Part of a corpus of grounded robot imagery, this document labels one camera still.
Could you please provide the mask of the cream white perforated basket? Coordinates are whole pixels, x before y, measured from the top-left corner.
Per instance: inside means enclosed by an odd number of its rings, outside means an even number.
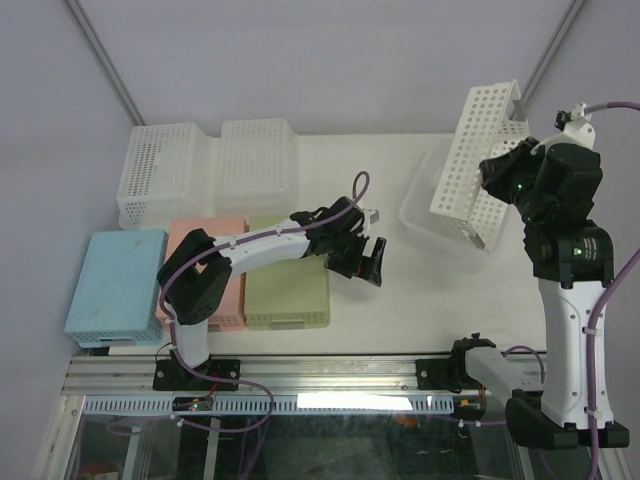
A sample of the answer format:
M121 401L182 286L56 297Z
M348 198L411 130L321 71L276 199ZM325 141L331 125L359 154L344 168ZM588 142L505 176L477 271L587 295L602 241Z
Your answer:
M509 152L528 136L529 124L517 81L471 88L429 210L469 240L476 240L478 234L471 219L483 190L479 163Z

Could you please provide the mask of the yellow-green perforated basket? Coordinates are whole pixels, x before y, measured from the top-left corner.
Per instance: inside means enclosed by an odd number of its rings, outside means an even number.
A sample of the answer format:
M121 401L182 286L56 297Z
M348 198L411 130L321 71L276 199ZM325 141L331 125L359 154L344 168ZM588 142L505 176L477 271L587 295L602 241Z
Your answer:
M249 233L267 233L243 245L249 254L244 313L250 330L326 328L330 324L324 258L308 254L309 239L277 216L252 217Z

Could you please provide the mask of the small white perforated basket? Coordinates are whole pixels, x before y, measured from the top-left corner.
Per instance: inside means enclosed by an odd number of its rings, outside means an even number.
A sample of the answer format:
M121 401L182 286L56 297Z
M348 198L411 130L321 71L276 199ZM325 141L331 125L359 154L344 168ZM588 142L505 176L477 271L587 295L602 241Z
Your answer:
M429 210L440 180L450 143L443 141L427 153L417 168L399 209L399 220L410 237L419 243L439 248L449 255L480 261L482 257L497 257L502 253L505 220L504 203L481 190L474 205L471 224L478 234L469 240L443 217Z

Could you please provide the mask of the pink perforated basket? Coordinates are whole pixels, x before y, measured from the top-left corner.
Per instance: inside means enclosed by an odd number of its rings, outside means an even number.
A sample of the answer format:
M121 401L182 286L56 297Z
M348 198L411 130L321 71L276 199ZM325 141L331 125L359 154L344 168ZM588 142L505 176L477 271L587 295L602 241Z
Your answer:
M230 260L220 252L209 250L223 238L246 231L242 217L174 220L157 274L157 318L167 327L244 329L244 277L231 273Z

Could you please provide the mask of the large white perforated basket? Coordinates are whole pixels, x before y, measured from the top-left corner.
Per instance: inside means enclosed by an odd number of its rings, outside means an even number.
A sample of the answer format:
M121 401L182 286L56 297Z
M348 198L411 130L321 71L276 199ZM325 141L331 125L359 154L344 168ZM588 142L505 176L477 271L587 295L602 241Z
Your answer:
M124 230L178 218L287 214L298 198L297 136L278 118L226 121L218 137L193 122L137 126L116 195Z

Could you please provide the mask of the light blue perforated basket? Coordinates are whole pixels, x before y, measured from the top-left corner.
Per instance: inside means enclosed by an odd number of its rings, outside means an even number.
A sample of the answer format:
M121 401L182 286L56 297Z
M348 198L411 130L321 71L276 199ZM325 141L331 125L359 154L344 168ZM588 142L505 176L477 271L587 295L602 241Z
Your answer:
M156 275L167 239L162 229L93 234L64 332L84 349L159 343Z

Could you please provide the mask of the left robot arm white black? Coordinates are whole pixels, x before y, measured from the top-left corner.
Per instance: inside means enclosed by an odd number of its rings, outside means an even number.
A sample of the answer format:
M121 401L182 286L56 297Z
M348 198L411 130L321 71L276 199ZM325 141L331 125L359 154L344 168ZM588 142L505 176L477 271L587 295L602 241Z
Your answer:
M387 239L365 253L374 210L341 197L329 207L294 212L268 228L216 238L190 231L157 273L158 303L168 316L175 377L198 388L209 377L207 322L229 282L281 261L322 257L324 267L345 278L382 285Z

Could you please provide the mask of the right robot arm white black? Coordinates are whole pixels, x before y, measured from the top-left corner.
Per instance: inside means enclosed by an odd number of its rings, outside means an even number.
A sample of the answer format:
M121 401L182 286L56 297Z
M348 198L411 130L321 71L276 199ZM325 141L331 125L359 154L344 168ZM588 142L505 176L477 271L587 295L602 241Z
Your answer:
M504 406L513 441L539 450L625 448L628 428L610 408L604 317L622 276L610 235L589 218L601 157L568 141L528 137L480 164L482 189L516 208L543 303L546 374L533 382L477 334L454 343L451 390L484 386Z

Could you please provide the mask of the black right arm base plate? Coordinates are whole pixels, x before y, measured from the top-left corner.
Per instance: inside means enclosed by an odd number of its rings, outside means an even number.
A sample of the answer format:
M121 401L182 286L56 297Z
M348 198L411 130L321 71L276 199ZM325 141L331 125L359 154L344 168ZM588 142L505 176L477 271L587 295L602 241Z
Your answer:
M420 391L444 390L459 394L463 390L479 390L481 387L467 374L460 361L450 358L416 360L415 376Z

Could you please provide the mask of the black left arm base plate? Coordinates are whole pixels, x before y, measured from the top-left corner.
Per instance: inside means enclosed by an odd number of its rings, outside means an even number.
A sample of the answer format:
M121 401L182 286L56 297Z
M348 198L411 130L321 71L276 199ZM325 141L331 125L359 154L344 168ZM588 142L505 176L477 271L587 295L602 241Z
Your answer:
M238 380L241 373L241 361L239 359L209 359L195 370L207 377ZM152 383L154 391L193 391L209 392L214 386L217 391L237 391L238 386L233 383L215 383L195 376L185 370L180 363L171 357L158 360L155 365L155 374Z

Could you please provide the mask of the aluminium frame rail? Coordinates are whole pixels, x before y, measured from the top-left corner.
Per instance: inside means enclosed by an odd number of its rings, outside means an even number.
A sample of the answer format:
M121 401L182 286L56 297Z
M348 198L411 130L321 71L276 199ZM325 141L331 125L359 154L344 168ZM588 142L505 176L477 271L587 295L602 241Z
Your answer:
M474 334L493 342L527 379L546 374L543 303L516 208L497 257L465 260L415 242L399 209L423 157L447 134L319 135L297 140L300 199L295 212L341 197L377 209L365 253L387 246L382 286L328 269L331 324L324 330L207 330L210 359L239 359L237 391L152 389L158 360L172 349L117 347L109 356L76 356L41 461L40 479L402 479L465 477L491 460L522 478L533 473L505 409L484 386L456 394L420 391L415 361L449 358ZM454 412L427 414L88 415L89 396L300 393L450 395Z

